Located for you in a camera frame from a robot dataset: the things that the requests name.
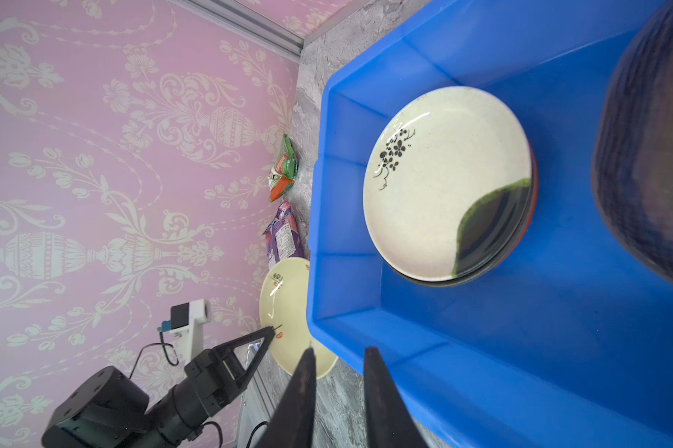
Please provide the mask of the cream round plate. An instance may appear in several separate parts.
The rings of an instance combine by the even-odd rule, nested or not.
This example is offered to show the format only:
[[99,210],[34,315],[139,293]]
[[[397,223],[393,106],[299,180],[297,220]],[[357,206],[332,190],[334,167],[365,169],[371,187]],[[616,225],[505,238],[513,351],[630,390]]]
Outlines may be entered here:
[[321,379],[332,371],[338,357],[308,329],[308,280],[307,259],[292,257],[275,264],[261,288],[260,323],[275,330],[269,352],[287,374],[295,372],[303,352],[311,348],[316,359],[316,377]]

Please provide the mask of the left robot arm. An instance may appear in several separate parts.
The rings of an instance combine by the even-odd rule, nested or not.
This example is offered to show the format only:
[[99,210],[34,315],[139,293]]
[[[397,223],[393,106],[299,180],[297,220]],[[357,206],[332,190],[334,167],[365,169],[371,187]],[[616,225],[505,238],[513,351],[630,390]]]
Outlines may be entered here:
[[43,447],[178,447],[243,394],[276,336],[265,327],[200,352],[185,379],[154,405],[114,366],[97,371],[54,410]]

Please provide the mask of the brown tinted glass plate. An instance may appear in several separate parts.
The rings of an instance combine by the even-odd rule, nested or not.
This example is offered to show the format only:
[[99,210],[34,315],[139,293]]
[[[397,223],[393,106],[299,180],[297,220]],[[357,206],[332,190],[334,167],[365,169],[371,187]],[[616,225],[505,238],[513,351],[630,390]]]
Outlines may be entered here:
[[618,61],[590,177],[609,231],[673,284],[673,1],[656,11]]

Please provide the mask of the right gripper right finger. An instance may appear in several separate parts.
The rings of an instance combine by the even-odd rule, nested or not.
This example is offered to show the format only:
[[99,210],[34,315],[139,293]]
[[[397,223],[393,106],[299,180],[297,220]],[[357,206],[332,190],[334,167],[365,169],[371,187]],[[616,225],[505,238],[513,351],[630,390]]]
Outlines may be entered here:
[[365,350],[364,394],[368,447],[427,447],[377,347]]

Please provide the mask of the black round plate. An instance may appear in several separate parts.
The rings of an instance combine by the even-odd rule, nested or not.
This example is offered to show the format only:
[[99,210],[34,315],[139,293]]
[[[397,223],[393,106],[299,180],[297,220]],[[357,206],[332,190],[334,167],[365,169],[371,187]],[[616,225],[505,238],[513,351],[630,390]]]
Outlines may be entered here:
[[457,231],[457,254],[452,278],[423,280],[389,267],[419,286],[443,289],[474,281],[505,261],[524,212],[530,203],[532,175],[494,190],[475,201],[462,217]]

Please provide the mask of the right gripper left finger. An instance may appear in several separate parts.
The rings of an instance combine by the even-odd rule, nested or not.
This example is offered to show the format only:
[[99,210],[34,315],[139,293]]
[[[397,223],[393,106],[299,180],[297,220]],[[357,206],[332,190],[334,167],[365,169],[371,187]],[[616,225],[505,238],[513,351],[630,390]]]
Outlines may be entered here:
[[316,391],[316,358],[308,348],[256,447],[312,447]]

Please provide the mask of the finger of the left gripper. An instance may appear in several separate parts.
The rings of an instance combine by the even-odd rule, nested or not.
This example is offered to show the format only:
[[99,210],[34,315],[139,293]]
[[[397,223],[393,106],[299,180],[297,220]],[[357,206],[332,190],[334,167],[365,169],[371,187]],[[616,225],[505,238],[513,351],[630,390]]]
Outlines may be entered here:
[[219,345],[211,351],[225,392],[244,392],[276,336],[271,326]]

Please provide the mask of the white plate black accent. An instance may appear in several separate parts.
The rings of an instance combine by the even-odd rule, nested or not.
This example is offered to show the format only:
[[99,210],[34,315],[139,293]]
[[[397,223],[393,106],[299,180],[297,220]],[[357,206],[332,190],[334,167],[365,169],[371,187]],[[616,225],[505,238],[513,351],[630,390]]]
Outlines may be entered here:
[[452,86],[411,101],[383,129],[364,177],[379,255],[418,279],[452,278],[462,217],[532,175],[530,147],[514,112],[487,91]]

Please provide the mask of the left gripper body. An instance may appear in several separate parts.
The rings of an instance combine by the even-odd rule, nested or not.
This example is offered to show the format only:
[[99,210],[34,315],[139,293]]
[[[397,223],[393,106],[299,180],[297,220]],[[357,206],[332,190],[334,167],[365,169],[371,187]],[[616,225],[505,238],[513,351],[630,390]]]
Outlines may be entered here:
[[148,412],[146,442],[198,438],[206,422],[245,390],[247,371],[233,347],[205,350],[185,367],[186,377]]

